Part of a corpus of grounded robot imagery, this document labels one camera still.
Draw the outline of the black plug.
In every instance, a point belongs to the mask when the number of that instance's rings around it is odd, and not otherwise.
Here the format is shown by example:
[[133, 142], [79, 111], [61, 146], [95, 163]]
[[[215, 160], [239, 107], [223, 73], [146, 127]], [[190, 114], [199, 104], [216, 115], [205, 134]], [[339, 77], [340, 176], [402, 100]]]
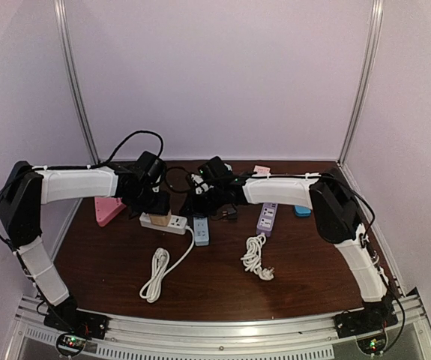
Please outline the black plug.
[[216, 221], [236, 221], [238, 219], [238, 210], [234, 207], [223, 211], [221, 216], [216, 217]]

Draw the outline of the light blue power strip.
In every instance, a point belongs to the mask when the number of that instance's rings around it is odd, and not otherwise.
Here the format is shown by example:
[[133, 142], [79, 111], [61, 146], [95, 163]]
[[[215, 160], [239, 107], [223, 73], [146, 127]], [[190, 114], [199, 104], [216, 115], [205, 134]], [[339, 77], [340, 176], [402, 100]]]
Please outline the light blue power strip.
[[210, 235], [207, 217], [194, 217], [193, 231], [195, 246], [203, 247], [209, 245]]

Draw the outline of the beige cube charger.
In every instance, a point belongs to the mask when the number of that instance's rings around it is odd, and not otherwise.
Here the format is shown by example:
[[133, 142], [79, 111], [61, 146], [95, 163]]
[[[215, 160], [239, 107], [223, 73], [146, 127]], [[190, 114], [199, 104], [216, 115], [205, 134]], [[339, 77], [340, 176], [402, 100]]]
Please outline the beige cube charger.
[[151, 224], [159, 227], [167, 227], [171, 221], [172, 214], [169, 212], [166, 215], [160, 214], [149, 214], [149, 219]]

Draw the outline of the pink triangular power strip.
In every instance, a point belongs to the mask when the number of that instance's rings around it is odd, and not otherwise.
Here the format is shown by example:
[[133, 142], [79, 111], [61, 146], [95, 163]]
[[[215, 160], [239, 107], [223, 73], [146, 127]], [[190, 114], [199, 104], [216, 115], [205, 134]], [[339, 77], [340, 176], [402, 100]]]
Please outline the pink triangular power strip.
[[97, 224], [105, 227], [120, 212], [126, 208], [126, 205], [119, 198], [113, 197], [95, 197], [94, 210]]

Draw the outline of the white power strip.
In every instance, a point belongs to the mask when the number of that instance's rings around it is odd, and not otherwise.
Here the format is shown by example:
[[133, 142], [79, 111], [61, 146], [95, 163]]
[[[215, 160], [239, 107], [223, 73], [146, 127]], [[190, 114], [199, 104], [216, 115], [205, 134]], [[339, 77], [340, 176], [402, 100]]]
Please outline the white power strip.
[[173, 214], [170, 216], [168, 224], [165, 226], [153, 223], [150, 219], [150, 216], [146, 213], [142, 213], [139, 216], [139, 222], [140, 222], [140, 225], [144, 228], [161, 231], [163, 233], [184, 235], [187, 230], [186, 217], [173, 215]]

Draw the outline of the pink cube socket adapter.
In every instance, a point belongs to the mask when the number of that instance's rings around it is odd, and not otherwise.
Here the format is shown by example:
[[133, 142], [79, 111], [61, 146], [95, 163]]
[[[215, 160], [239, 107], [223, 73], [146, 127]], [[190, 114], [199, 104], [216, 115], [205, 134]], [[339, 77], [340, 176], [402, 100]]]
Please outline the pink cube socket adapter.
[[269, 176], [271, 174], [271, 168], [266, 166], [255, 165], [253, 171], [257, 176]]

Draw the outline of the purple power strip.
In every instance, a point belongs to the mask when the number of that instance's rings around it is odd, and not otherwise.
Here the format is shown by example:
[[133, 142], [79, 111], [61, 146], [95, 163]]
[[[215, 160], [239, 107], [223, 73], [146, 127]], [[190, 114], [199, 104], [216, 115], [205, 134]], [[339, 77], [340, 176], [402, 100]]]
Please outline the purple power strip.
[[259, 215], [256, 225], [256, 234], [264, 234], [267, 237], [271, 236], [274, 228], [274, 219], [277, 214], [278, 204], [265, 202]]

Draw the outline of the blue plug adapter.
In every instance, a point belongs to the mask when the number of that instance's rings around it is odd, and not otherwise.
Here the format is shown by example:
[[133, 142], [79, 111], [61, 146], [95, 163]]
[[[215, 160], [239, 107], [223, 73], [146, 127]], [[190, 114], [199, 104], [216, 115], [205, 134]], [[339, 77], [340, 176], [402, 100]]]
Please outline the blue plug adapter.
[[299, 218], [308, 218], [312, 214], [312, 211], [309, 208], [300, 205], [294, 206], [294, 212]]

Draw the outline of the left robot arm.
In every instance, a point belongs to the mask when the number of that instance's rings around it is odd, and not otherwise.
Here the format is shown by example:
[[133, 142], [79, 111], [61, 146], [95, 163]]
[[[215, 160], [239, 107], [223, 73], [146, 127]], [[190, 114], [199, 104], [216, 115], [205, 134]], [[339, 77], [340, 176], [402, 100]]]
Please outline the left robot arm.
[[79, 331], [82, 314], [62, 304], [70, 291], [54, 264], [56, 246], [72, 219], [70, 210], [86, 198], [119, 199], [135, 214], [169, 213], [169, 195], [159, 189], [165, 163], [139, 159], [133, 163], [95, 166], [35, 166], [16, 162], [0, 190], [0, 236], [21, 260], [34, 287], [58, 306], [55, 322], [67, 333]]

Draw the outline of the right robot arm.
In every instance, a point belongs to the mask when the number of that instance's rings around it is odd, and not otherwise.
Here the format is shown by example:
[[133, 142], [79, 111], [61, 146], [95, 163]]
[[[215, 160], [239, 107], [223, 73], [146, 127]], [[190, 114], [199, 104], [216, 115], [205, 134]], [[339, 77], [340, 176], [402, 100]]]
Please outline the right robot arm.
[[319, 236], [342, 254], [364, 304], [370, 305], [361, 312], [360, 325], [372, 332], [388, 319], [388, 309], [381, 303], [388, 295], [388, 279], [363, 223], [362, 200], [334, 170], [304, 175], [228, 172], [218, 177], [203, 170], [189, 176], [188, 182], [180, 210], [183, 216], [209, 217], [225, 205], [276, 203], [309, 208]]

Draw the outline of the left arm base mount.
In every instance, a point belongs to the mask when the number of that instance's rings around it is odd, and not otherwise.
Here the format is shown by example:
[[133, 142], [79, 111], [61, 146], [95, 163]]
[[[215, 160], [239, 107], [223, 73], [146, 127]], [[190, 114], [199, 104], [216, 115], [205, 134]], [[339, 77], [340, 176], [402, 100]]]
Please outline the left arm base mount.
[[83, 338], [103, 340], [108, 321], [105, 315], [80, 310], [75, 298], [69, 297], [59, 305], [48, 304], [43, 324]]

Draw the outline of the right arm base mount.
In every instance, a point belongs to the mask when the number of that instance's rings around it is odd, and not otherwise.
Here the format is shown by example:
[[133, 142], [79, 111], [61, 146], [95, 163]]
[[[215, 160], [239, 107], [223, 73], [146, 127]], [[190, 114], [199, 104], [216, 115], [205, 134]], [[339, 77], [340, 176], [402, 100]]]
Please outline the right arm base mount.
[[393, 300], [385, 296], [378, 302], [363, 302], [360, 310], [348, 310], [334, 316], [339, 338], [381, 331], [398, 323]]

